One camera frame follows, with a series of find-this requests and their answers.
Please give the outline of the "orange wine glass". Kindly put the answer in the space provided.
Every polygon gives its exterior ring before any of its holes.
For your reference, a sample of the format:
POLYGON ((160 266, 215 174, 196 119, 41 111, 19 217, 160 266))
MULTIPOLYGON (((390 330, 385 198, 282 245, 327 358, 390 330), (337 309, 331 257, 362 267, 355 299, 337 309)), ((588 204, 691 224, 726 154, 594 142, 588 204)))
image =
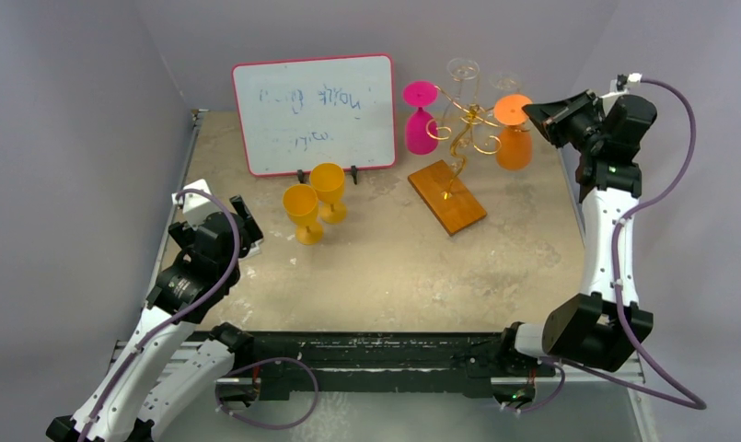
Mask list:
POLYGON ((532 101, 516 93, 499 99, 492 111, 493 117, 504 128, 498 136, 496 161, 502 169, 524 169, 532 160, 532 138, 526 128, 528 117, 523 108, 532 101))

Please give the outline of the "yellow wine glass front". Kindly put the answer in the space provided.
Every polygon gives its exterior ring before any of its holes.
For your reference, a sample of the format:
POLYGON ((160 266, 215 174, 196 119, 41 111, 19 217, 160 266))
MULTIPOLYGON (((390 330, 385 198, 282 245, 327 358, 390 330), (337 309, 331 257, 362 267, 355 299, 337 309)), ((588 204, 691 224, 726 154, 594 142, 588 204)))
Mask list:
POLYGON ((288 218, 295 224, 295 238, 304 245, 319 243, 324 234, 318 221, 319 199, 307 184, 296 184, 283 195, 282 204, 288 218))

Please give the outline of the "yellow wine glass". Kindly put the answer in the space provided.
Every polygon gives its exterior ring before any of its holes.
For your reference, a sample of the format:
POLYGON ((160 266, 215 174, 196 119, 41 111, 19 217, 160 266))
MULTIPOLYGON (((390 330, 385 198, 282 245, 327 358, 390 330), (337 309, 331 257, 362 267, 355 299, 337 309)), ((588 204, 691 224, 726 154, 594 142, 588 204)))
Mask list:
POLYGON ((347 208, 342 202, 344 170, 334 163, 322 163, 311 170, 309 178, 320 201, 318 215, 328 224, 340 224, 347 216, 347 208))
POLYGON ((295 224, 295 238, 304 245, 319 243, 324 234, 318 221, 319 199, 307 184, 296 184, 283 195, 282 204, 288 218, 295 224))

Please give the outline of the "red framed whiteboard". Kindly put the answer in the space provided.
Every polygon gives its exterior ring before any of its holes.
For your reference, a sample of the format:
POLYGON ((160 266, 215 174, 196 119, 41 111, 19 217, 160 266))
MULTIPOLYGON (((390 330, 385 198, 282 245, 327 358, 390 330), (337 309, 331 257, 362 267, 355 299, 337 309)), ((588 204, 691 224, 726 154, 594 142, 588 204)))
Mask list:
POLYGON ((397 161, 394 64, 383 53, 237 64, 231 70, 249 173, 397 161))

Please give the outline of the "gold wire wine glass rack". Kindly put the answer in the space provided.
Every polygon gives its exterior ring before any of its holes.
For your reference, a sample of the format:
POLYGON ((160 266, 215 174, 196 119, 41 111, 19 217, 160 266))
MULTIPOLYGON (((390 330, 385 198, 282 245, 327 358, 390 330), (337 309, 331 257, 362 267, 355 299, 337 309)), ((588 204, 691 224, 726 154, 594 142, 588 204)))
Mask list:
POLYGON ((486 210, 460 179, 467 166, 467 152, 475 151, 496 160, 498 136, 504 127, 492 114, 499 99, 487 109, 477 103, 471 103, 468 109, 454 108, 444 118, 442 113, 446 98, 443 88, 434 85, 438 91, 437 99, 425 109, 433 116, 437 147, 448 143, 448 153, 453 162, 448 164, 439 160, 413 172, 408 176, 408 182, 446 233, 454 236, 487 215, 486 210))

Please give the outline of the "white plastic packaged item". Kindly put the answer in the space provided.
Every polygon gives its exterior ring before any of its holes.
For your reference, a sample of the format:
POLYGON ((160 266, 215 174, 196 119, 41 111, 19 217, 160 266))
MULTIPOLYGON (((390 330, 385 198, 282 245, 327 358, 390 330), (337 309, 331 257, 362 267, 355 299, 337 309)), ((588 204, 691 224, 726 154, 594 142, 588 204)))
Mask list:
POLYGON ((263 244, 263 242, 264 242, 264 239, 259 239, 253 242, 250 245, 248 252, 242 257, 242 260, 250 259, 254 256, 259 255, 261 253, 261 245, 263 244))

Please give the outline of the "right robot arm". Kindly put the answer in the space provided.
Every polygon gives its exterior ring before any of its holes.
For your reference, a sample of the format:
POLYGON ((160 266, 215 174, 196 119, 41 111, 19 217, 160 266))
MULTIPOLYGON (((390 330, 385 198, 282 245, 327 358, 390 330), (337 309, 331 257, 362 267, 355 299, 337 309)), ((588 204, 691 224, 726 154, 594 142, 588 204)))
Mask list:
POLYGON ((522 324, 499 346, 496 361, 517 375, 533 357, 572 361, 615 372, 652 331, 654 316, 639 306, 633 278, 633 216, 642 194, 634 158, 657 118, 655 105, 619 94, 610 105, 592 91, 569 99, 526 104, 522 110, 556 147, 580 155, 576 181, 585 225, 579 292, 538 326, 522 324))

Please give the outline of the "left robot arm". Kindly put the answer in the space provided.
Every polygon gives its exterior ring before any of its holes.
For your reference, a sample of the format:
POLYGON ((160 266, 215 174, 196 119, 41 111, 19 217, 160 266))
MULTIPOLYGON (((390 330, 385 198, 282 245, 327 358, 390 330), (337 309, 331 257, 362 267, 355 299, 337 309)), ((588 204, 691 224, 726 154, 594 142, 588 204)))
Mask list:
POLYGON ((182 409, 185 390, 172 383, 159 388, 159 376, 238 283, 240 259, 263 238, 241 196, 225 207, 206 191, 183 190, 175 203, 189 214, 188 204, 197 198, 211 204, 207 215, 195 226, 168 227, 179 253, 156 278, 132 336, 96 390, 73 414, 49 424, 51 441, 153 441, 182 409))

